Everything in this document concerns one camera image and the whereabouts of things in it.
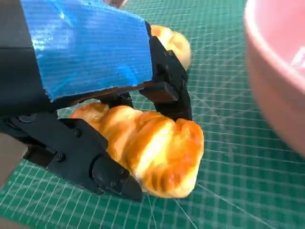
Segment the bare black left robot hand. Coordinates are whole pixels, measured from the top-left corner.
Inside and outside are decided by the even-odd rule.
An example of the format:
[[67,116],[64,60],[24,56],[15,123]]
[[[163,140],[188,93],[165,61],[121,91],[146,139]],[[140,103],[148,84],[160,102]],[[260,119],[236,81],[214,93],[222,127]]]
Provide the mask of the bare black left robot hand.
[[0,131],[26,146],[25,160],[94,194],[142,199],[107,140],[57,110],[91,98],[131,105],[138,90],[163,115],[191,120],[187,81],[138,15],[101,0],[0,3]]

